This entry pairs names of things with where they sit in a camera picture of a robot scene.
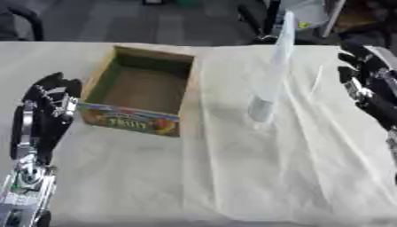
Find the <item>office chair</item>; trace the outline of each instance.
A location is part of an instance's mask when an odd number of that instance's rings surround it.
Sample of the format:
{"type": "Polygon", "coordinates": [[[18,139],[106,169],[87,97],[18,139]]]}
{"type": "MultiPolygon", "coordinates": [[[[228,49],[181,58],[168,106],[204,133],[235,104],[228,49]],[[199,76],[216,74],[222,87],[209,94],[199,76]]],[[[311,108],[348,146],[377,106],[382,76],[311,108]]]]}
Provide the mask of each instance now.
{"type": "MultiPolygon", "coordinates": [[[[44,32],[43,32],[43,23],[38,17],[37,13],[29,10],[28,8],[15,4],[12,2],[7,2],[6,3],[7,9],[9,12],[11,12],[13,15],[19,16],[27,22],[29,22],[32,32],[33,32],[33,37],[35,41],[43,41],[44,40],[44,32]]],[[[19,40],[26,40],[21,37],[17,37],[19,40]]]]}
{"type": "MultiPolygon", "coordinates": [[[[270,0],[269,7],[266,7],[265,3],[259,1],[266,10],[266,17],[262,23],[262,26],[258,20],[253,16],[253,14],[248,10],[244,4],[240,4],[237,7],[238,17],[241,21],[248,24],[250,29],[254,33],[254,38],[248,44],[275,44],[277,41],[277,36],[271,34],[273,27],[276,23],[276,18],[278,11],[280,9],[281,0],[270,0]]],[[[315,45],[315,43],[306,40],[295,40],[297,45],[315,45]]]]}
{"type": "MultiPolygon", "coordinates": [[[[368,6],[364,6],[367,3],[368,3],[367,0],[362,2],[361,7],[368,8],[369,12],[367,13],[367,15],[370,13],[374,14],[372,9],[370,9],[368,6]]],[[[371,22],[371,23],[361,25],[358,27],[352,27],[346,31],[340,32],[339,37],[341,40],[346,40],[349,37],[351,37],[352,35],[364,34],[364,33],[369,33],[369,32],[379,32],[379,34],[381,34],[383,37],[385,48],[390,49],[392,47],[392,32],[395,32],[395,31],[393,31],[393,24],[397,23],[397,14],[396,14],[397,1],[396,0],[376,0],[375,3],[377,3],[381,8],[386,10],[385,18],[383,20],[379,20],[375,16],[373,16],[373,22],[371,22]]]]}

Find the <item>fruit box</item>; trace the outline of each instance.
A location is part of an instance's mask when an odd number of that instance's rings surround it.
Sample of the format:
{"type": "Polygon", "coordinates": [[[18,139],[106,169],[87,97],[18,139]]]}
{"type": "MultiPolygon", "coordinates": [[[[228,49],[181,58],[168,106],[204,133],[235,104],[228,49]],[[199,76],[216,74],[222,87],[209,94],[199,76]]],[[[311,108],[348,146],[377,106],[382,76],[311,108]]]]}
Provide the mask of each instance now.
{"type": "Polygon", "coordinates": [[[115,46],[82,91],[88,123],[179,137],[179,111],[194,58],[115,46]]]}

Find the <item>wrinkled fabric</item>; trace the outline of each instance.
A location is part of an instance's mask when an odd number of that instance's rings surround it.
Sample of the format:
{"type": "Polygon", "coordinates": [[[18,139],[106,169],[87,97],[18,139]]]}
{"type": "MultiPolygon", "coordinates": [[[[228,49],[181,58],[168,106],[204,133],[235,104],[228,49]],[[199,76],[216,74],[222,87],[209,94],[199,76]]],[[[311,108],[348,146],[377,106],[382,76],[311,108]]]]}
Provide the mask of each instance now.
{"type": "MultiPolygon", "coordinates": [[[[0,43],[2,178],[27,88],[58,71],[86,82],[112,45],[0,43]]],[[[122,45],[197,56],[182,137],[90,126],[77,113],[54,150],[52,226],[396,225],[386,134],[340,86],[337,47],[297,47],[266,128],[246,118],[247,80],[266,69],[271,46],[122,45]]]]}

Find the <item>floor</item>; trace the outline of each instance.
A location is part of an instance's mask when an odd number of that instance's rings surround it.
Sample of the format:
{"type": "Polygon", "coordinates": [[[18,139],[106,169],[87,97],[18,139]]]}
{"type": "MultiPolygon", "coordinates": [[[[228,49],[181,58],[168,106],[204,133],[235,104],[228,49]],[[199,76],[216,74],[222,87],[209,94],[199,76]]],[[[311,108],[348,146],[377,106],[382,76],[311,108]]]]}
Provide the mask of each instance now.
{"type": "MultiPolygon", "coordinates": [[[[245,23],[237,21],[236,6],[254,0],[196,0],[195,6],[170,3],[144,6],[141,0],[13,0],[38,12],[47,41],[163,43],[189,46],[239,45],[252,39],[245,23]]],[[[28,31],[25,21],[17,27],[28,31]]],[[[331,36],[318,39],[313,31],[298,36],[322,44],[338,44],[331,36]]],[[[376,35],[356,36],[354,42],[382,45],[376,35]]],[[[397,44],[392,51],[397,54],[397,44]]]]}

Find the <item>chair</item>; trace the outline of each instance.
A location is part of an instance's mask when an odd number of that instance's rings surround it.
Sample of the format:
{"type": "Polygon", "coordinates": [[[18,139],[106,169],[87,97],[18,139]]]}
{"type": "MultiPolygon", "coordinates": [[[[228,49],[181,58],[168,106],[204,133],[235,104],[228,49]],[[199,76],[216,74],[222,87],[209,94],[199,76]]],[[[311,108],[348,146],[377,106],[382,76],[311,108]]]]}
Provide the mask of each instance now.
{"type": "MultiPolygon", "coordinates": [[[[237,7],[238,17],[241,21],[248,24],[250,29],[255,34],[255,37],[249,44],[275,44],[277,36],[271,34],[273,27],[276,23],[277,14],[280,8],[281,0],[270,0],[269,7],[266,7],[264,2],[260,1],[266,10],[266,17],[262,23],[262,26],[253,14],[248,10],[244,4],[240,4],[237,7]]],[[[315,43],[306,40],[295,40],[297,45],[315,45],[315,43]]]]}
{"type": "Polygon", "coordinates": [[[9,15],[8,12],[10,12],[13,15],[19,16],[27,22],[29,22],[32,32],[33,32],[33,37],[35,41],[43,41],[44,40],[44,33],[43,33],[43,23],[38,17],[37,13],[29,10],[28,8],[15,4],[12,2],[6,2],[4,3],[5,10],[6,12],[3,14],[3,20],[5,26],[7,27],[7,32],[8,32],[8,37],[6,39],[9,40],[26,40],[25,38],[19,37],[16,32],[15,32],[15,27],[13,23],[13,17],[12,15],[9,15]]]}
{"type": "Polygon", "coordinates": [[[386,10],[384,19],[379,20],[373,12],[373,9],[367,5],[368,1],[357,2],[346,7],[340,14],[336,23],[336,27],[342,27],[339,32],[341,40],[346,40],[352,35],[364,34],[369,32],[379,32],[384,39],[384,46],[387,49],[392,47],[392,32],[393,23],[397,22],[397,1],[395,0],[377,0],[376,3],[386,10]],[[359,22],[358,26],[345,28],[344,20],[356,20],[359,22]]]}

